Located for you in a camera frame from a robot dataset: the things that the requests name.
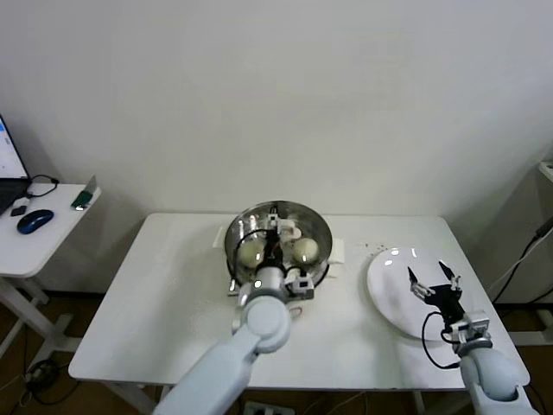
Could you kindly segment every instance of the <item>blue mouse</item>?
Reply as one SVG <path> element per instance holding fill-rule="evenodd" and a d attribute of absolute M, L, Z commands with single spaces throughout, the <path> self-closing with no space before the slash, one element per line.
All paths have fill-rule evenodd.
<path fill-rule="evenodd" d="M 54 212 L 47 209 L 35 210 L 29 212 L 19 220 L 17 223 L 17 230 L 19 233 L 28 235 L 34 232 L 39 227 L 46 225 L 54 217 Z"/>

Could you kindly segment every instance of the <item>metal bowl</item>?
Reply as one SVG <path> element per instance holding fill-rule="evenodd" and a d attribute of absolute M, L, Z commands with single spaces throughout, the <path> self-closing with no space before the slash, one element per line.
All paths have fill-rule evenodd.
<path fill-rule="evenodd" d="M 296 227 L 302 231 L 302 237 L 314 239 L 319 245 L 319 255 L 316 261 L 310 265 L 304 265 L 308 275 L 312 278 L 316 286 L 324 278 L 327 267 L 328 257 L 332 251 L 332 234 L 328 224 L 313 209 L 303 206 L 293 201 L 267 201 L 251 207 L 239 214 L 226 230 L 225 252 L 228 269 L 231 277 L 234 276 L 239 284 L 245 284 L 255 277 L 255 270 L 246 268 L 238 261 L 234 260 L 237 252 L 237 245 L 246 234 L 256 229 L 264 229 L 265 220 L 272 208 L 276 208 L 280 219 L 293 220 Z M 254 233 L 247 240 L 264 240 L 263 233 Z M 297 265 L 292 256 L 291 246 L 283 247 L 283 265 L 287 269 Z"/>

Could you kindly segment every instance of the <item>floor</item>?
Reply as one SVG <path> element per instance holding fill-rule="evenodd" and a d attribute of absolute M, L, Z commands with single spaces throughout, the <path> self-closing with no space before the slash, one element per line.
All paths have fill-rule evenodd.
<path fill-rule="evenodd" d="M 41 307 L 41 311 L 50 320 L 61 313 L 71 313 L 74 319 L 68 328 L 67 334 L 82 336 L 86 327 L 92 320 L 100 300 L 56 297 L 46 306 Z M 14 316 L 0 304 L 0 338 L 3 338 L 15 322 Z M 505 325 L 509 330 L 533 330 L 541 329 L 541 323 L 530 312 L 515 311 L 505 318 Z M 28 330 L 28 350 L 27 359 L 30 361 L 32 356 L 41 345 L 41 338 L 32 330 Z M 23 350 L 24 350 L 24 332 L 16 338 L 6 355 L 0 360 L 0 388 L 7 382 L 22 372 L 23 368 Z M 539 391 L 543 397 L 547 410 L 553 413 L 553 394 L 550 393 L 550 376 L 553 373 L 553 348 L 521 348 L 519 350 L 524 362 L 531 372 L 532 385 Z M 70 354 L 55 354 L 54 359 L 61 365 L 71 360 Z M 42 400 L 54 401 L 69 391 L 75 380 L 72 380 L 67 373 L 64 373 L 52 389 L 41 395 Z M 24 391 L 22 380 L 19 379 L 11 386 L 0 391 L 0 415 L 25 415 L 25 414 L 79 414 L 79 415 L 136 415 L 137 411 L 127 405 L 119 397 L 108 391 L 104 386 L 94 383 L 81 383 L 75 392 L 64 402 L 58 405 L 44 406 L 34 400 L 26 406 L 20 407 L 17 402 Z M 146 392 L 156 397 L 159 395 L 159 388 L 148 387 Z M 537 396 L 532 390 L 527 388 L 527 393 L 541 414 L 546 413 L 540 406 Z M 424 393 L 424 401 L 427 405 L 439 400 L 444 393 Z M 415 407 L 410 393 L 328 393 L 328 392 L 296 392 L 296 391 L 246 391 L 234 403 L 228 414 L 239 415 L 241 407 L 246 401 L 253 400 L 257 402 L 266 402 L 273 405 L 291 407 L 296 414 L 327 414 L 332 412 L 334 407 L 344 403 L 340 408 L 333 411 L 332 414 L 413 414 Z M 470 407 L 466 408 L 462 414 L 472 413 Z"/>

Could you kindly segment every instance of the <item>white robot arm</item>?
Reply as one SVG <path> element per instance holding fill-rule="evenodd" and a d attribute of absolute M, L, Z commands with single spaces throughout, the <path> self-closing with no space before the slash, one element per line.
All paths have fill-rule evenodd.
<path fill-rule="evenodd" d="M 260 353 L 272 353 L 289 339 L 290 316 L 271 296 L 252 299 L 232 339 L 208 350 L 162 400 L 155 415 L 220 415 L 248 386 Z"/>
<path fill-rule="evenodd" d="M 440 310 L 453 349 L 461 360 L 461 376 L 477 415 L 539 415 L 530 405 L 521 386 L 521 376 L 515 365 L 494 350 L 487 329 L 489 318 L 484 311 L 465 313 L 461 307 L 459 276 L 440 262 L 451 284 L 426 287 L 409 269 L 411 291 L 428 305 Z"/>

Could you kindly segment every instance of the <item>small white table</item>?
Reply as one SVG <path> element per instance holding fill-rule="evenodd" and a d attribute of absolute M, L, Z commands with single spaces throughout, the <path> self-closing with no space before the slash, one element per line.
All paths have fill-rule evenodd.
<path fill-rule="evenodd" d="M 10 208 L 0 215 L 0 302 L 19 317 L 0 345 L 0 357 L 24 323 L 44 338 L 44 343 L 31 365 L 48 358 L 53 351 L 74 352 L 79 346 L 80 339 L 63 335 L 72 316 L 61 315 L 56 324 L 52 324 L 36 309 L 38 303 L 47 303 L 48 297 L 30 278 L 42 269 L 88 211 L 86 209 L 79 212 L 71 208 L 71 203 L 84 187 L 80 184 L 60 184 L 51 194 L 32 199 L 27 213 L 50 209 L 54 212 L 54 218 L 31 234 L 22 235 L 17 232 L 16 225 L 22 216 L 11 217 Z M 29 190 L 41 194 L 50 188 L 52 184 L 35 183 Z M 91 205 L 100 193 L 98 188 Z M 27 301 L 12 285 L 15 278 L 20 280 L 18 285 L 33 297 L 32 301 Z"/>

